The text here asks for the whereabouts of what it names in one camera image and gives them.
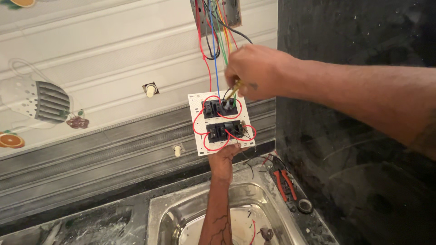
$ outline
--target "yellow wire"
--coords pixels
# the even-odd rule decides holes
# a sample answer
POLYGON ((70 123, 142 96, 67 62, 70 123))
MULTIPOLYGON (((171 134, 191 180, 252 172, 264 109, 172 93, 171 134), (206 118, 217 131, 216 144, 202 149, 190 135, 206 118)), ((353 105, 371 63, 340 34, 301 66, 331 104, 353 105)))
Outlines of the yellow wire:
MULTIPOLYGON (((220 17, 221 21, 222 21, 223 23, 225 23, 225 22, 224 22, 224 19, 222 18, 222 15, 221 15, 221 9, 220 9, 220 7, 219 7, 218 0, 216 0, 216 2, 217 2, 217 6, 218 6, 219 17, 220 17)), ((228 43, 228 45, 229 45, 229 47, 230 47, 230 50, 229 50, 229 53, 230 53, 230 52, 232 51, 232 43, 230 42, 230 40, 229 40, 229 38, 228 38, 227 28, 224 27, 224 26, 223 26, 223 28, 224 28, 225 41, 228 43)))

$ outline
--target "tattoo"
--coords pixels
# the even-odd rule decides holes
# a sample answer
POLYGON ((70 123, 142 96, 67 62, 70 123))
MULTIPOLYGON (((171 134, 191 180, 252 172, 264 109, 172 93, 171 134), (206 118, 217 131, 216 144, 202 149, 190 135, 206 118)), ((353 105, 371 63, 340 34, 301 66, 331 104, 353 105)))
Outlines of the tattoo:
POLYGON ((429 117, 429 124, 416 136, 415 140, 410 144, 410 148, 427 156, 436 157, 436 109, 432 111, 429 117))
POLYGON ((254 90, 257 90, 257 88, 259 87, 257 83, 249 83, 248 85, 250 85, 254 90))
POLYGON ((220 241, 220 244, 221 244, 221 245, 222 245, 222 244, 227 245, 227 243, 225 242, 225 238, 224 238, 224 235, 225 235, 224 233, 225 233, 226 229, 229 230, 228 233, 229 233, 230 239, 232 238, 232 227, 231 227, 231 225, 230 225, 230 221, 229 221, 230 209, 228 208, 228 203, 227 203, 227 211, 226 211, 226 212, 227 212, 227 214, 225 214, 225 215, 223 215, 223 216, 221 216, 221 217, 215 219, 215 221, 213 222, 213 224, 214 224, 214 223, 217 222, 218 220, 221 220, 221 219, 223 219, 224 217, 226 217, 226 220, 225 220, 225 223, 224 223, 224 228, 223 228, 223 229, 220 229, 217 233, 215 233, 215 234, 212 235, 211 240, 210 240, 209 243, 208 243, 209 245, 212 244, 212 241, 213 241, 214 237, 217 236, 217 235, 221 235, 221 241, 220 241))

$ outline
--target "black switch module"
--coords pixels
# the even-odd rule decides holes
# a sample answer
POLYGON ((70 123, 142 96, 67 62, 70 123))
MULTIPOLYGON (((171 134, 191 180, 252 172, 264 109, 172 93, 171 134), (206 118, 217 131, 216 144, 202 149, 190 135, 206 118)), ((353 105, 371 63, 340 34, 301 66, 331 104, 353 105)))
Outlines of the black switch module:
POLYGON ((219 100, 208 100, 204 103, 203 116, 204 118, 219 117, 218 113, 223 116, 231 116, 238 114, 238 108, 233 107, 235 102, 234 98, 229 100, 222 100, 222 105, 220 105, 219 100))
POLYGON ((206 130, 210 132, 210 134, 208 134, 209 143, 227 141, 228 134, 225 130, 236 138, 242 138, 244 137, 242 128, 240 120, 206 125, 206 130))

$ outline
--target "black granite wall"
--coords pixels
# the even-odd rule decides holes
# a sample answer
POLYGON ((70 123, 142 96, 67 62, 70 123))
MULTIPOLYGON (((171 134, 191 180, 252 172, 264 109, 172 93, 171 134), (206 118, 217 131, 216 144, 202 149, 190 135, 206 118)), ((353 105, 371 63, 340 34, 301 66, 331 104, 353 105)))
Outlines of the black granite wall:
MULTIPOLYGON (((436 1, 279 0, 278 35, 300 59, 432 67, 436 1)), ((279 155, 341 244, 436 244, 435 162, 311 102, 277 98, 276 123, 279 155)))

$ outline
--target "red handled pliers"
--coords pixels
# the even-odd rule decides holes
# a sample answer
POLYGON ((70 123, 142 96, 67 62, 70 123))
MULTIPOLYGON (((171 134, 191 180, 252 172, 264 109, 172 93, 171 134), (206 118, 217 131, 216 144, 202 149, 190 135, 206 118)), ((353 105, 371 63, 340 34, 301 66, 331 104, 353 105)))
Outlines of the red handled pliers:
POLYGON ((274 157, 272 159, 272 165, 275 168, 274 175, 276 176, 277 187, 279 188, 279 191, 280 191, 280 194, 283 197, 283 200, 286 202, 287 198, 286 198, 285 192, 283 191, 283 188, 282 188, 282 184, 281 184, 281 181, 280 181, 280 173, 279 172, 282 173, 283 178, 285 178, 286 182, 288 182, 289 189, 291 189, 292 197, 294 198, 294 200, 297 200, 297 196, 295 195, 294 185, 292 185, 291 180, 289 180, 289 177, 288 177, 288 174, 286 172, 286 169, 283 168, 284 166, 282 167, 282 165, 280 165, 279 160, 277 160, 276 157, 274 157))

